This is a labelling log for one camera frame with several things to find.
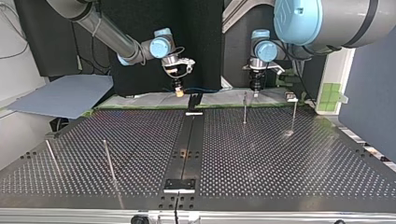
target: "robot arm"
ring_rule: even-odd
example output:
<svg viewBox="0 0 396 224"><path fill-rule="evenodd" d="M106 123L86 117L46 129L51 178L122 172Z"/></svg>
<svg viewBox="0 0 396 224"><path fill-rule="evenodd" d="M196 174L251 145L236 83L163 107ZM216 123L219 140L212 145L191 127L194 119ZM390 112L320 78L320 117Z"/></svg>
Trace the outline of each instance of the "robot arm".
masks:
<svg viewBox="0 0 396 224"><path fill-rule="evenodd" d="M173 79L177 96L184 95L181 79L192 72L195 61L179 58L182 51L176 47L170 29L156 31L154 39L139 44L101 12L97 6L100 3L98 0L47 1L63 17L77 22L117 52L121 64L134 65L154 58L161 59L164 72Z"/></svg>
<svg viewBox="0 0 396 224"><path fill-rule="evenodd" d="M385 37L396 25L396 1L276 0L274 24L293 55L309 58Z"/></svg>
<svg viewBox="0 0 396 224"><path fill-rule="evenodd" d="M270 40L267 30L256 30L251 37L249 64L244 69L250 71L255 96L263 88L266 70L274 70L273 60L308 60L388 35L396 24L396 1L275 0L274 24L280 41Z"/></svg>

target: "white wall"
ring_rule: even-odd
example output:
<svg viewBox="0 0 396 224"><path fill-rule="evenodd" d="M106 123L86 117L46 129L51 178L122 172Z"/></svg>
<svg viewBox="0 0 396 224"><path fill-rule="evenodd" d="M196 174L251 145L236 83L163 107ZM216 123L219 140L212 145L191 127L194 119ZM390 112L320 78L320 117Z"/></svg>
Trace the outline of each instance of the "white wall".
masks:
<svg viewBox="0 0 396 224"><path fill-rule="evenodd" d="M0 1L14 5L12 0ZM10 12L7 14L13 19L14 24L20 27L14 15ZM20 52L25 44L26 42L7 25L0 14L0 57ZM0 102L45 85L29 49L21 56L0 60L0 78Z"/></svg>
<svg viewBox="0 0 396 224"><path fill-rule="evenodd" d="M0 2L14 6L13 0ZM7 15L14 25L21 28L11 12L7 11ZM20 52L25 44L0 14L0 57ZM39 75L29 49L18 57L0 60L0 169L36 147L50 131L49 117L14 113L4 109L17 98L43 85L45 79Z"/></svg>

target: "black backdrop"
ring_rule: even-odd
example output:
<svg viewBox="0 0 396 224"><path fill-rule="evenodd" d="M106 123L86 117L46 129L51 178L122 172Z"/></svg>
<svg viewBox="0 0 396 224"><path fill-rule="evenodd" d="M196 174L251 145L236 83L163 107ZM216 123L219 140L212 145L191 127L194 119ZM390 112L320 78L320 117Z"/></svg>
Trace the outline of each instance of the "black backdrop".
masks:
<svg viewBox="0 0 396 224"><path fill-rule="evenodd" d="M103 0L103 11L121 30L143 42L164 27L172 30L183 57L196 61L193 73L184 78L186 88L220 89L222 69L221 14L223 0ZM146 66L122 66L110 52L116 94L121 96L171 90L160 60Z"/></svg>

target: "light blue robot joint cap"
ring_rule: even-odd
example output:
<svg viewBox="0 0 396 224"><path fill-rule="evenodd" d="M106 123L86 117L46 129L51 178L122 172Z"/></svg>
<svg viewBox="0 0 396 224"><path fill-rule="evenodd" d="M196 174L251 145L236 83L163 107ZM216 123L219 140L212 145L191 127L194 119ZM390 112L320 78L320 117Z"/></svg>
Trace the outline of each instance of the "light blue robot joint cap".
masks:
<svg viewBox="0 0 396 224"><path fill-rule="evenodd" d="M277 46L271 41L262 41L254 49L256 57L265 63L270 63L276 59Z"/></svg>
<svg viewBox="0 0 396 224"><path fill-rule="evenodd" d="M323 23L322 0L276 0L275 30L280 40L304 46L318 37Z"/></svg>
<svg viewBox="0 0 396 224"><path fill-rule="evenodd" d="M252 39L256 38L270 38L270 31L269 30L255 30L251 34Z"/></svg>
<svg viewBox="0 0 396 224"><path fill-rule="evenodd" d="M164 29L154 32L155 37L158 37L160 35L171 35L171 34L172 34L172 32L171 32L171 29L169 29L169 28L164 28Z"/></svg>
<svg viewBox="0 0 396 224"><path fill-rule="evenodd" d="M154 58L164 58L171 52L171 43L163 37L153 39L149 45L149 51Z"/></svg>
<svg viewBox="0 0 396 224"><path fill-rule="evenodd" d="M122 65L124 66L128 66L131 65L130 63L128 63L127 61L125 61L125 59L123 59L120 55L117 55L117 57L119 58L119 61Z"/></svg>

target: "metal breadboard table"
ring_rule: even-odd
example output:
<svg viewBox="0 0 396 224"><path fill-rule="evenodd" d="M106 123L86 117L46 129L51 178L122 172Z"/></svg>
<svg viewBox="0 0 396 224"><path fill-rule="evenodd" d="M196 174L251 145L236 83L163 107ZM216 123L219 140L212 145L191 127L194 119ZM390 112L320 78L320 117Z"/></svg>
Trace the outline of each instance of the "metal breadboard table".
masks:
<svg viewBox="0 0 396 224"><path fill-rule="evenodd" d="M293 119L288 107L243 117L243 108L96 111L1 171L0 207L396 214L396 174L326 119L303 108ZM178 180L193 192L166 191Z"/></svg>

